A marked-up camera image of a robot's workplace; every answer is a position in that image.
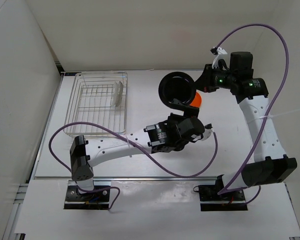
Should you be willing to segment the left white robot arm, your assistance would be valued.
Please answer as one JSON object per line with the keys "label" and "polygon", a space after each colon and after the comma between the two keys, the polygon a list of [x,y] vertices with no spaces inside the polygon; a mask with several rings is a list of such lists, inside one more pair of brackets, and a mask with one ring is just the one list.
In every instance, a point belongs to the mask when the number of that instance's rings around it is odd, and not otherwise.
{"label": "left white robot arm", "polygon": [[205,126],[198,119],[198,108],[183,105],[178,100],[173,102],[183,110],[183,115],[172,113],[165,121],[119,138],[87,140],[83,135],[74,138],[69,150],[71,179],[79,184],[77,194],[83,200],[90,200],[95,194],[92,186],[95,166],[126,156],[178,152],[188,143],[211,136],[212,126]]}

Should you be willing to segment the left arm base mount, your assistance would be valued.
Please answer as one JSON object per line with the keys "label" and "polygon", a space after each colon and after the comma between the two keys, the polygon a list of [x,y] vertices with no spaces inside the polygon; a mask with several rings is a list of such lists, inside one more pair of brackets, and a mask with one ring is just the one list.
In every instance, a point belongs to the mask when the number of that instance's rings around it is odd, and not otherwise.
{"label": "left arm base mount", "polygon": [[64,198],[65,210],[108,210],[110,206],[110,185],[94,182],[94,193],[80,193],[74,182],[69,182]]}

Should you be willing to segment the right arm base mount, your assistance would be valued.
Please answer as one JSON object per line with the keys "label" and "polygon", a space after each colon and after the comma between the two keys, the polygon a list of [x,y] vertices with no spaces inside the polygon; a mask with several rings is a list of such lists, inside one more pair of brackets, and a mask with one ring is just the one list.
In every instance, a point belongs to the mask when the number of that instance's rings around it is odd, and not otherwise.
{"label": "right arm base mount", "polygon": [[200,184],[193,187],[199,194],[201,212],[236,212],[247,211],[247,203],[243,190],[218,195],[217,184]]}

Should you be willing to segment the black plate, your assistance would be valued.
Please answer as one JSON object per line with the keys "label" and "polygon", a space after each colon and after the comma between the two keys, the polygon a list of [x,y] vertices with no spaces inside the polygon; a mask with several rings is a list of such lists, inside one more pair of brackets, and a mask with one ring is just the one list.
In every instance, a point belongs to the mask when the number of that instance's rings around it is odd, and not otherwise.
{"label": "black plate", "polygon": [[167,107],[184,111],[195,98],[195,82],[187,73],[168,73],[159,83],[158,95]]}

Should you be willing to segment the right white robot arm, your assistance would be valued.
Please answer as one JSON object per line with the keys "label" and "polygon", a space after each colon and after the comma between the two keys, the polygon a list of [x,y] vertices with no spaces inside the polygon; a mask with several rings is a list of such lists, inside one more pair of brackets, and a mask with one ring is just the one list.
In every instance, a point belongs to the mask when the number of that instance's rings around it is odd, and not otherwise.
{"label": "right white robot arm", "polygon": [[230,63],[226,64],[228,54],[223,48],[213,48],[211,52],[215,58],[205,65],[194,86],[204,93],[230,90],[253,142],[247,157],[254,162],[244,160],[237,172],[220,175],[217,179],[214,193],[220,200],[226,200],[234,191],[283,182],[297,168],[297,160],[288,157],[269,117],[273,102],[268,98],[266,82],[253,77],[253,55],[248,51],[233,52]]}

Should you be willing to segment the orange plate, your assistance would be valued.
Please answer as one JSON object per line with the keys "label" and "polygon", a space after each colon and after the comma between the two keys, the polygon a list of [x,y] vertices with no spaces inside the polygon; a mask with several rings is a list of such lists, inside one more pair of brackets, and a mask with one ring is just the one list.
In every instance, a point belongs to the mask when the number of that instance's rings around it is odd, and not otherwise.
{"label": "orange plate", "polygon": [[198,92],[196,92],[193,101],[190,103],[190,106],[195,108],[200,108],[201,104],[202,104],[202,97]]}

